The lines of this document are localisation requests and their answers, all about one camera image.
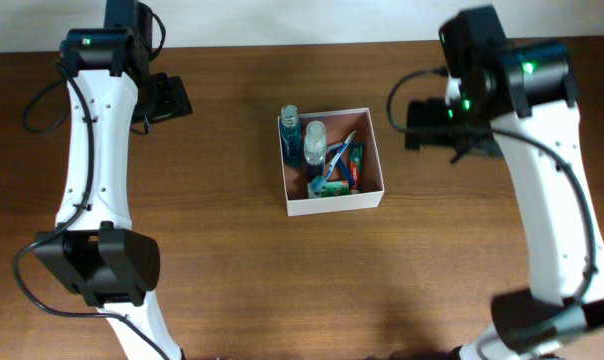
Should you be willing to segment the blue mouthwash bottle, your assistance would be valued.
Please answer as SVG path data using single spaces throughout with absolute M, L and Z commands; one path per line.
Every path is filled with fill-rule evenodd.
M 294 105 L 285 105 L 279 118 L 280 140 L 284 162 L 299 168 L 302 164 L 301 124 Z

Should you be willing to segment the green toothpaste tube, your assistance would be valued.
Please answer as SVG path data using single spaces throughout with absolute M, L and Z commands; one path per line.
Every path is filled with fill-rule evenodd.
M 364 143 L 352 143 L 349 145 L 349 171 L 353 180 L 350 191 L 352 193 L 356 193 L 360 190 L 365 148 L 366 145 Z

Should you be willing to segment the white cardboard box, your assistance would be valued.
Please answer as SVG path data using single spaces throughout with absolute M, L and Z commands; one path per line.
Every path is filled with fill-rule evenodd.
M 352 131 L 356 131 L 354 141 L 365 145 L 363 164 L 358 193 L 310 199 L 304 169 L 291 168 L 285 164 L 283 157 L 280 157 L 287 215 L 300 216 L 377 207 L 385 187 L 370 110 L 356 108 L 306 113 L 300 114 L 299 119 L 302 130 L 305 130 L 311 121 L 323 122 L 330 144 L 343 141 Z

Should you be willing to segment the clear hand sanitizer bottle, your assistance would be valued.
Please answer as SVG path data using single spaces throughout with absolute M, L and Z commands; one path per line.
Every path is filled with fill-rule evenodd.
M 304 137 L 306 176 L 312 182 L 323 173 L 327 150 L 326 127 L 321 121 L 311 121 Z

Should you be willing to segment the blue disposable razor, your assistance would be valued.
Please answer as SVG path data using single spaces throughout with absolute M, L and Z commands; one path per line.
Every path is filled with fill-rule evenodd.
M 342 158 L 337 155 L 338 150 L 340 149 L 341 146 L 342 146 L 341 142 L 330 145 L 327 148 L 327 152 L 331 153 L 334 157 L 338 158 L 336 167 L 339 169 L 343 178 L 348 182 L 349 186 L 352 187 L 355 184 L 355 181 L 351 175 L 350 168 L 344 163 Z

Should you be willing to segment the blue white toothbrush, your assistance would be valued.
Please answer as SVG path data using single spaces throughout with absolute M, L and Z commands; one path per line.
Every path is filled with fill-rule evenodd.
M 313 193 L 318 193 L 322 189 L 322 187 L 325 185 L 325 183 L 328 181 L 328 179 L 330 178 L 330 176 L 332 175 L 332 173 L 334 171 L 336 164 L 340 160 L 343 152 L 347 149 L 348 145 L 355 138 L 356 134 L 357 134 L 357 131 L 354 130 L 347 136 L 347 138 L 344 140 L 342 145 L 337 149 L 337 152 L 335 153 L 334 157 L 331 159 L 331 161 L 328 165 L 328 168 L 324 172 L 324 174 L 316 176 L 312 180 L 312 182 L 309 184 L 310 190 Z

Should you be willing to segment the green white soap box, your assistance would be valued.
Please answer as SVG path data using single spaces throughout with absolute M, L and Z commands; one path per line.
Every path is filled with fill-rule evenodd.
M 311 184 L 308 184 L 307 190 L 309 199 L 337 197 L 351 194 L 350 185 L 347 180 L 327 181 L 317 192 L 314 192 L 311 189 Z

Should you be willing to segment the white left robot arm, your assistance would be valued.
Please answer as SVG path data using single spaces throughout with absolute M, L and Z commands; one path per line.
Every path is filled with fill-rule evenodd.
M 130 359 L 181 359 L 160 310 L 157 242 L 132 229 L 127 199 L 133 124 L 191 114 L 181 79 L 153 74 L 157 14 L 140 1 L 109 1 L 100 28 L 76 28 L 57 68 L 71 116 L 65 192 L 51 232 L 29 250 L 72 294 L 107 320 Z

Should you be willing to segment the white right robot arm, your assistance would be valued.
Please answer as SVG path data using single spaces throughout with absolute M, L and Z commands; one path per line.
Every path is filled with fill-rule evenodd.
M 492 322 L 454 359 L 544 359 L 604 328 L 604 242 L 580 150 L 578 91 L 567 48 L 506 37 L 494 7 L 459 12 L 439 31 L 442 99 L 414 101 L 406 145 L 498 151 L 525 230 L 529 284 L 495 296 Z

